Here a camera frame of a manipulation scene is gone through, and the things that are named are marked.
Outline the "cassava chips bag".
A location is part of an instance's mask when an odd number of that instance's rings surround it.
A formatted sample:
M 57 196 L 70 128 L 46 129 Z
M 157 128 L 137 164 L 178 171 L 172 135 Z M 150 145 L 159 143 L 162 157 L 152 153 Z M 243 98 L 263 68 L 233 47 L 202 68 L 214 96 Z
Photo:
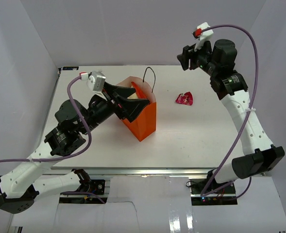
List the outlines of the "cassava chips bag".
M 131 88 L 135 89 L 135 93 L 130 95 L 128 97 L 128 99 L 143 99 L 143 98 L 145 98 L 145 94 L 142 92 L 141 88 L 135 82 L 131 82 Z

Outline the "orange paper bag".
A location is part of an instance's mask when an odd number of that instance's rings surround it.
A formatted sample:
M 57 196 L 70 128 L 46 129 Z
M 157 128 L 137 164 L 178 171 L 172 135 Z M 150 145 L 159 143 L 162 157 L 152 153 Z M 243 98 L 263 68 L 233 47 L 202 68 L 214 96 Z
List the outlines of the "orange paper bag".
M 136 93 L 131 95 L 130 99 L 148 99 L 150 101 L 133 122 L 129 122 L 127 119 L 122 121 L 140 142 L 156 131 L 157 103 L 153 92 L 154 86 L 150 86 L 145 80 L 148 69 L 152 68 L 147 67 L 142 78 L 129 76 L 117 84 L 122 87 L 135 88 Z

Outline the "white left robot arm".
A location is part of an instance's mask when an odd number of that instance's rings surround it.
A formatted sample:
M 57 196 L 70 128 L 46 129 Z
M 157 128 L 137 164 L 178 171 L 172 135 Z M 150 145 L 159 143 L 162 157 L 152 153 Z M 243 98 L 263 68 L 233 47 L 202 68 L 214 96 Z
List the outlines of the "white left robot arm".
M 83 169 L 73 169 L 69 174 L 41 179 L 61 159 L 69 158 L 86 142 L 83 135 L 94 130 L 111 115 L 133 122 L 147 107 L 147 98 L 132 99 L 133 87 L 104 84 L 103 97 L 94 95 L 85 108 L 75 101 L 86 125 L 79 118 L 72 103 L 66 100 L 55 113 L 58 125 L 52 129 L 37 149 L 11 172 L 0 176 L 0 209 L 11 214 L 21 213 L 40 198 L 61 193 L 95 195 L 97 188 Z

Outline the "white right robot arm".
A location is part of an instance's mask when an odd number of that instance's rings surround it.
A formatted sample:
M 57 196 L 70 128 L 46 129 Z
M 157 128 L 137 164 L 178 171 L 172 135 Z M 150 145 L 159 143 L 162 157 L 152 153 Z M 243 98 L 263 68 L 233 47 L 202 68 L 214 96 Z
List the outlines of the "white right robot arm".
M 219 172 L 212 171 L 213 177 L 206 182 L 207 189 L 214 194 L 219 193 L 226 182 L 271 171 L 285 156 L 283 147 L 273 144 L 255 111 L 249 107 L 248 86 L 234 69 L 236 56 L 234 42 L 227 39 L 217 40 L 214 45 L 206 41 L 199 50 L 195 45 L 185 46 L 177 56 L 183 70 L 200 68 L 210 76 L 210 85 L 230 114 L 236 130 L 242 130 L 240 141 L 244 155 L 234 158 Z

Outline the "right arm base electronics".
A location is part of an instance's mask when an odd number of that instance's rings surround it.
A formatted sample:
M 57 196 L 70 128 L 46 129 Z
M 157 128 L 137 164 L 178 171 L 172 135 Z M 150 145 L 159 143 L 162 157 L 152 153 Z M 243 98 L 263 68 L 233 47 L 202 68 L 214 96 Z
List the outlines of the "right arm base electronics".
M 206 192 L 212 192 L 211 194 L 203 197 L 201 191 L 206 185 L 208 179 L 190 179 L 185 183 L 185 186 L 191 193 L 192 206 L 221 206 L 221 205 L 237 205 L 236 189 L 234 184 L 230 184 L 222 189 L 222 184 L 212 182 Z

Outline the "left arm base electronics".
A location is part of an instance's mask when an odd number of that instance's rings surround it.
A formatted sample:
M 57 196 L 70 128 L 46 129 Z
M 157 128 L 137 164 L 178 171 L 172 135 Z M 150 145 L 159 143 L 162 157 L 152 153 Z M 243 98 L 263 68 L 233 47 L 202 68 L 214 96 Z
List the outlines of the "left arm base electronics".
M 61 204 L 106 204 L 105 180 L 91 180 L 89 184 L 79 188 L 78 194 L 61 195 Z

